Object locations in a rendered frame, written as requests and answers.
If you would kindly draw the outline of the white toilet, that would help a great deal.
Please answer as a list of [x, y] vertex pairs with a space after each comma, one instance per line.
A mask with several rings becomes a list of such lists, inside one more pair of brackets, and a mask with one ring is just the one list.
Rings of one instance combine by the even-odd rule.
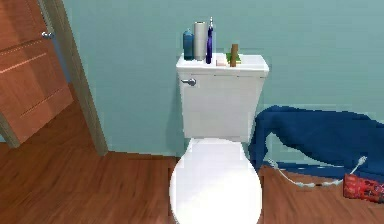
[[176, 63], [183, 133], [188, 145], [169, 185], [176, 224], [258, 224], [260, 178], [246, 156], [256, 108], [269, 66], [260, 55], [241, 54], [236, 67], [213, 62]]

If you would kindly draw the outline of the teal blue bottle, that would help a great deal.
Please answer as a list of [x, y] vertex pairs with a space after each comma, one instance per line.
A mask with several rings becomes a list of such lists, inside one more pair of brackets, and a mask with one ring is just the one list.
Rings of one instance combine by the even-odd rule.
[[190, 29], [187, 29], [183, 33], [183, 50], [184, 50], [184, 59], [191, 61], [194, 59], [193, 56], [193, 41], [194, 35]]

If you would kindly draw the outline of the brown cardboard tube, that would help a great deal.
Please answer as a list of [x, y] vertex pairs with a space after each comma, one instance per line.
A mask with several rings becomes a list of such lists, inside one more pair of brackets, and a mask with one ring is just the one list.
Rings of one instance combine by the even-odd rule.
[[232, 46], [231, 46], [230, 67], [236, 67], [237, 56], [238, 56], [238, 44], [232, 44]]

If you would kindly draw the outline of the purple spray bottle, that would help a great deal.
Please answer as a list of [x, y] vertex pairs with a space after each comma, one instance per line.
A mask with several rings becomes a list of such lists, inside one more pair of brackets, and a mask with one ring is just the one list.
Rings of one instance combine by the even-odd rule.
[[213, 17], [210, 17], [210, 22], [208, 26], [208, 32], [207, 32], [207, 54], [206, 54], [206, 63], [211, 64], [212, 62], [212, 42], [213, 42]]

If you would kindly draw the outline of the grey paper roll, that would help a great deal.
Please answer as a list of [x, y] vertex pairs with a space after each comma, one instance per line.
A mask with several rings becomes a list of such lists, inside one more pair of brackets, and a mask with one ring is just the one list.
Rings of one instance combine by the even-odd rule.
[[194, 57], [202, 61], [206, 56], [207, 24], [205, 22], [194, 23]]

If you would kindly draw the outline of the dark blue cloth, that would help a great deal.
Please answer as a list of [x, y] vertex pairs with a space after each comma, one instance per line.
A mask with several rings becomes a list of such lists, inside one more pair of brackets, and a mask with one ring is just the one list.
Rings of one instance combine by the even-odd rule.
[[364, 114], [274, 105], [254, 121], [248, 151], [256, 170], [268, 152], [267, 137], [274, 134], [283, 145], [336, 167], [325, 172], [309, 168], [306, 174], [340, 178], [353, 171], [384, 182], [384, 124]]

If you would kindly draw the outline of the brown wooden room door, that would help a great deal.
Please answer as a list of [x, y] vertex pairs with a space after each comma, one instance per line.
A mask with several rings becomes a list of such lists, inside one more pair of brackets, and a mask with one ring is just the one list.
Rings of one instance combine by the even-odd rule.
[[0, 134], [19, 147], [73, 97], [38, 0], [0, 0]]

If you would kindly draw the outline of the red patterned box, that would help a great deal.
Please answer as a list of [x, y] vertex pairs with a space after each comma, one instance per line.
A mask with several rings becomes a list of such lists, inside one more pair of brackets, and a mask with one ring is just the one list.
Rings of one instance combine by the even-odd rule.
[[384, 183], [345, 174], [343, 178], [343, 196], [349, 199], [366, 200], [384, 204]]

